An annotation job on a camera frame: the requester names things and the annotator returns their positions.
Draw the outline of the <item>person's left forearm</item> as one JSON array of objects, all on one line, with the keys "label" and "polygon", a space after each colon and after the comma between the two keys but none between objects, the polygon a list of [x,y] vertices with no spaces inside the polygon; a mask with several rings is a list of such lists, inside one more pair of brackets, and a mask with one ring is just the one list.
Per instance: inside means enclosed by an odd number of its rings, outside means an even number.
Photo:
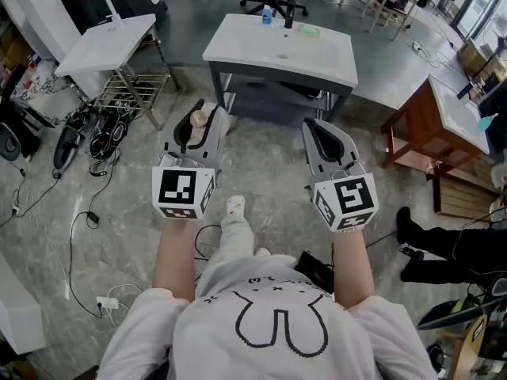
[{"label": "person's left forearm", "polygon": [[175,298],[195,299],[194,220],[167,219],[160,238],[152,287],[166,289]]}]

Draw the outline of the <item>white washbasin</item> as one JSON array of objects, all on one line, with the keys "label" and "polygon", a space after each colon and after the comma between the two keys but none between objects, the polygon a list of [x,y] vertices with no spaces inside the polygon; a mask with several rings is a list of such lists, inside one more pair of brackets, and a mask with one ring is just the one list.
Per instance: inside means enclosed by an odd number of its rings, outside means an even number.
[{"label": "white washbasin", "polygon": [[120,69],[153,28],[156,16],[152,13],[88,28],[55,69],[58,77],[88,71]]}]

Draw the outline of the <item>white cabinet basin top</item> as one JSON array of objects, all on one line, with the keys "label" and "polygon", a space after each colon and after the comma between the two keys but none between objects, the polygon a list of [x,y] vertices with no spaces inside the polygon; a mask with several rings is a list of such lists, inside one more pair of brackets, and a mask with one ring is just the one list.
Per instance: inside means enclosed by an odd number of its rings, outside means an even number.
[{"label": "white cabinet basin top", "polygon": [[480,115],[472,101],[457,97],[458,93],[448,84],[430,74],[428,81],[435,97],[443,128],[458,135],[484,154],[490,153],[486,133],[478,127]]}]

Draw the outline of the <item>steel washbasin frame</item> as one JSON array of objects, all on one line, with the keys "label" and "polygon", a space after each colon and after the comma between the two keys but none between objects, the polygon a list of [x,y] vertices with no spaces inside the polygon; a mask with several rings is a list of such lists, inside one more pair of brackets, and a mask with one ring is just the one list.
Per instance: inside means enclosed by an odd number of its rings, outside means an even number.
[{"label": "steel washbasin frame", "polygon": [[[133,70],[129,60],[139,48],[150,45],[154,45],[158,51],[162,62],[162,72],[140,74]],[[133,113],[136,112],[138,115],[145,116],[156,131],[161,131],[163,125],[156,120],[153,109],[167,82],[173,83],[176,92],[180,89],[173,68],[166,61],[162,42],[155,27],[152,26],[143,35],[134,51],[124,60],[122,65],[109,76],[101,93],[95,100],[95,106],[99,111],[115,112],[119,116],[126,116],[130,120],[135,119]]]}]

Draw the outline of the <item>cardboard boxes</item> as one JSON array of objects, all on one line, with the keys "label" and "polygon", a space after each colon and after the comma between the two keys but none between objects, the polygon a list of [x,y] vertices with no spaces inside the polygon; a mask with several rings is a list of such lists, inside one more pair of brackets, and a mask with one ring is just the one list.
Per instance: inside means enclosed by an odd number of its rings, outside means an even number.
[{"label": "cardboard boxes", "polygon": [[[458,50],[459,63],[462,65],[465,74],[471,77],[486,64],[492,54],[493,52],[488,45],[479,46],[471,38],[467,38]],[[491,74],[496,74],[501,81],[507,78],[507,59],[500,60],[495,56],[478,76],[485,81]]]}]

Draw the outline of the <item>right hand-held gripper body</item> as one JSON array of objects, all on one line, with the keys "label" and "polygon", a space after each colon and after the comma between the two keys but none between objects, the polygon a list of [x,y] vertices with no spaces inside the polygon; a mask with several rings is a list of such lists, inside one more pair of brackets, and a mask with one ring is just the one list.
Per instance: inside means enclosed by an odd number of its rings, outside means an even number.
[{"label": "right hand-held gripper body", "polygon": [[311,202],[334,233],[362,230],[379,210],[373,175],[358,159],[347,167],[326,164],[309,180]]}]

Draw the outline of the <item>white washbasin sink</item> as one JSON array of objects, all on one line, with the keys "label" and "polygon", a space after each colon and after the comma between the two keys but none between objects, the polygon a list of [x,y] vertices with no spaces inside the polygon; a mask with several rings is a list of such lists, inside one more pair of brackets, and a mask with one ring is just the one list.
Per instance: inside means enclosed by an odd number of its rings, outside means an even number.
[{"label": "white washbasin sink", "polygon": [[284,20],[265,25],[255,15],[229,13],[202,55],[207,62],[238,63],[268,67],[341,82],[353,89],[358,84],[351,36],[322,28],[319,38],[284,27]]}]

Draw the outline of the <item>person's right forearm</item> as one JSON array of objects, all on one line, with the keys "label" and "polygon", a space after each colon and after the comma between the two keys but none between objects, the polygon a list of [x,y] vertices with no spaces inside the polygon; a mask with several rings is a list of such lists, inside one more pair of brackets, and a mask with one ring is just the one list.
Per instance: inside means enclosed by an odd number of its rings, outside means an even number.
[{"label": "person's right forearm", "polygon": [[375,294],[374,279],[361,231],[335,233],[334,298],[347,310]]}]

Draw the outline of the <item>white faucet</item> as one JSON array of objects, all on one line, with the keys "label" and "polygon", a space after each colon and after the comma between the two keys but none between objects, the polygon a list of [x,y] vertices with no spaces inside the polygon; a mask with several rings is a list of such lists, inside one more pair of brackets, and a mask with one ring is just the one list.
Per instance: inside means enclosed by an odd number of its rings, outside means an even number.
[{"label": "white faucet", "polygon": [[114,23],[114,25],[116,27],[119,27],[119,28],[123,28],[124,27],[124,23],[123,23],[123,20],[122,18],[120,17],[120,15],[117,13],[113,3],[111,0],[105,0],[110,12],[111,12],[111,17],[112,17],[112,22]]}]

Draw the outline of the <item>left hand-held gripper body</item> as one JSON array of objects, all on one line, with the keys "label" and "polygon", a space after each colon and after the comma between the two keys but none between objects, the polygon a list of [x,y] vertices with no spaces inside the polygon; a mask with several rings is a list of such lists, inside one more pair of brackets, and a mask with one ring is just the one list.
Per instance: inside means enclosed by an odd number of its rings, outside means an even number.
[{"label": "left hand-held gripper body", "polygon": [[210,151],[164,153],[152,168],[152,204],[167,219],[202,220],[216,189],[219,163]]}]

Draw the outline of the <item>black devices on floor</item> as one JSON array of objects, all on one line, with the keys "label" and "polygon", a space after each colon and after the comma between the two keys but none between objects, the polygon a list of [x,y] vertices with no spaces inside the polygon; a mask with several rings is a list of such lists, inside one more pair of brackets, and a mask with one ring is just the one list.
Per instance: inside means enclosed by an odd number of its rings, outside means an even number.
[{"label": "black devices on floor", "polygon": [[94,177],[106,175],[106,164],[120,156],[118,146],[127,132],[128,124],[117,112],[83,105],[67,117],[63,126],[53,157],[55,175],[68,168],[86,137],[90,138],[88,154],[93,159],[89,173]]}]

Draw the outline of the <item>small beige bottle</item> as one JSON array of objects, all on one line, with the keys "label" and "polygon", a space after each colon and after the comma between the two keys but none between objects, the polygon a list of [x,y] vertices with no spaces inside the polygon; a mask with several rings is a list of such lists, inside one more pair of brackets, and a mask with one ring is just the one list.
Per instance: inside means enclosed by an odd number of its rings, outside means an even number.
[{"label": "small beige bottle", "polygon": [[205,135],[212,125],[211,115],[215,107],[214,103],[204,103],[200,109],[192,113],[189,119],[192,127],[189,145],[198,145],[205,139]]}]

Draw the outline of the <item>light wooden chair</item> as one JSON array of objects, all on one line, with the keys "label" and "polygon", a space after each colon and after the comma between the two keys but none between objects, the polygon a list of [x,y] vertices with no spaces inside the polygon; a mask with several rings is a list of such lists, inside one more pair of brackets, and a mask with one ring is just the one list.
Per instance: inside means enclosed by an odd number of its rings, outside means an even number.
[{"label": "light wooden chair", "polygon": [[410,5],[408,9],[402,8],[397,0],[367,0],[360,18],[364,18],[367,12],[373,12],[372,26],[369,29],[369,32],[371,32],[380,19],[382,13],[386,15],[386,20],[384,22],[385,26],[389,24],[392,17],[397,17],[401,20],[401,22],[395,34],[391,38],[392,40],[395,40],[402,29],[406,26],[406,22],[412,15],[414,8],[417,6],[418,0],[406,0],[406,2]]}]

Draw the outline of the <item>black waist pack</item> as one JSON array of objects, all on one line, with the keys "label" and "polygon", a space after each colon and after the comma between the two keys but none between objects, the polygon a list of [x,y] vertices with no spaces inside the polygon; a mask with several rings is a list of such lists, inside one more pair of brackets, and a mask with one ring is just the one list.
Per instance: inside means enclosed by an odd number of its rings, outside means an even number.
[{"label": "black waist pack", "polygon": [[327,264],[303,251],[294,269],[305,275],[315,286],[328,294],[334,293],[334,270]]}]

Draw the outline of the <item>brown wooden cabinet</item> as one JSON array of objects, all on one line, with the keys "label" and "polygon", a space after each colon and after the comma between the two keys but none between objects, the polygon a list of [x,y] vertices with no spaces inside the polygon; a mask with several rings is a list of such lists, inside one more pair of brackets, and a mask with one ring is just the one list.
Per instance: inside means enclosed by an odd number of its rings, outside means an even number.
[{"label": "brown wooden cabinet", "polygon": [[382,167],[401,165],[435,179],[436,212],[452,215],[472,194],[485,196],[485,207],[497,195],[490,179],[486,155],[458,135],[443,128],[428,77],[401,108],[380,128],[387,138],[387,156]]}]

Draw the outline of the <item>person's white printed shirt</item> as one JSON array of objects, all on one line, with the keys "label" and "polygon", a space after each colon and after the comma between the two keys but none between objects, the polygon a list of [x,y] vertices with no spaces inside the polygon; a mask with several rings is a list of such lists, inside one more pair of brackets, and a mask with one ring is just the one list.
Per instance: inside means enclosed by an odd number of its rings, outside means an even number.
[{"label": "person's white printed shirt", "polygon": [[289,256],[212,267],[194,302],[151,288],[107,347],[97,380],[437,380],[404,306],[346,309]]}]

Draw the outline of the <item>person's grey trouser leg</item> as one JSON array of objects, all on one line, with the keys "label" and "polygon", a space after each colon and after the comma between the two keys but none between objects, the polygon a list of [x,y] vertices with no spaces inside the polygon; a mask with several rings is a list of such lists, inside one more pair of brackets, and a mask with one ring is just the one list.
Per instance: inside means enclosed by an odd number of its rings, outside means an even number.
[{"label": "person's grey trouser leg", "polygon": [[221,222],[219,258],[233,261],[254,255],[254,233],[242,214],[233,213]]}]

